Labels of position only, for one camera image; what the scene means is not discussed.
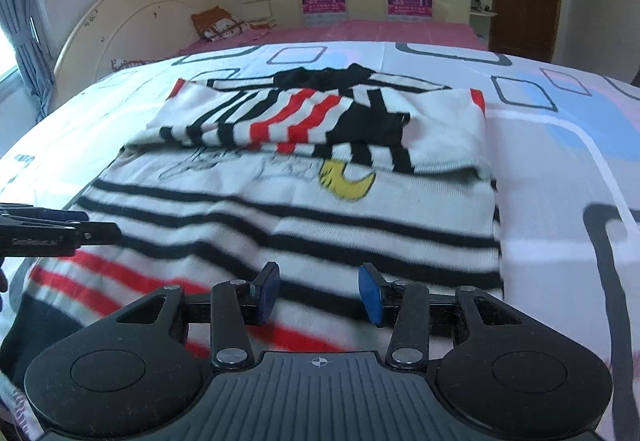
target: white bed sheet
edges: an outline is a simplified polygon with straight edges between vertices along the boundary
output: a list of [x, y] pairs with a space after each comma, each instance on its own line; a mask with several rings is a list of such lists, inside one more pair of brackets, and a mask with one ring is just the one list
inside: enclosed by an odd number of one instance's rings
[[[610, 406], [598, 432], [613, 439], [614, 424], [618, 432], [633, 429], [629, 400], [640, 396], [640, 89], [623, 82], [491, 52], [379, 42], [274, 44], [171, 59], [113, 74], [36, 126], [0, 160], [0, 200], [62, 208], [154, 116], [178, 78], [350, 63], [482, 90], [505, 300], [613, 366], [617, 403], [627, 406], [613, 413]], [[21, 260], [3, 266], [12, 286], [3, 296], [0, 337], [15, 316]]]

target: ribbed gray surface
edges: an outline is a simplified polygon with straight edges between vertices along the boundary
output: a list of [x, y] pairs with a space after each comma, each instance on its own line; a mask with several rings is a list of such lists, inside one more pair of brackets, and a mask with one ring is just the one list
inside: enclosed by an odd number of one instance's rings
[[[266, 353], [216, 377], [187, 414], [140, 441], [488, 441], [452, 418], [427, 382], [387, 371], [373, 353]], [[576, 441], [595, 441], [584, 434]], [[63, 441], [46, 434], [43, 441]]]

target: silver bolt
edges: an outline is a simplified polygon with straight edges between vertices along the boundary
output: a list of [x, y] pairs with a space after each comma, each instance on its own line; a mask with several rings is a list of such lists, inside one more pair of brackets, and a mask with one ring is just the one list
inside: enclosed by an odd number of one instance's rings
[[247, 357], [246, 351], [242, 349], [238, 349], [236, 347], [228, 347], [226, 349], [222, 349], [218, 351], [216, 358], [221, 363], [241, 363], [246, 360]]
[[422, 360], [422, 353], [418, 349], [403, 347], [402, 349], [396, 349], [393, 354], [391, 354], [391, 357], [398, 363], [411, 365], [412, 363], [418, 363]]

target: curtain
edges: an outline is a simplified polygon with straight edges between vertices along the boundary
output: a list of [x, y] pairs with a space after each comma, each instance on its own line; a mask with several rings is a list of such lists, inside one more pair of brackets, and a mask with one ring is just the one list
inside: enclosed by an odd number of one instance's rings
[[0, 28], [14, 46], [18, 69], [36, 105], [39, 122], [49, 111], [54, 78], [47, 55], [31, 30], [33, 3], [34, 0], [0, 0]]

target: writing on headboard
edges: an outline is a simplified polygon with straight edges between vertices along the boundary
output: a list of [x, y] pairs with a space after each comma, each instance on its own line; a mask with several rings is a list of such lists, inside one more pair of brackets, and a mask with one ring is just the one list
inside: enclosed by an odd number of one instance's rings
[[82, 24], [85, 28], [91, 26], [91, 23], [98, 17], [98, 10], [92, 11]]

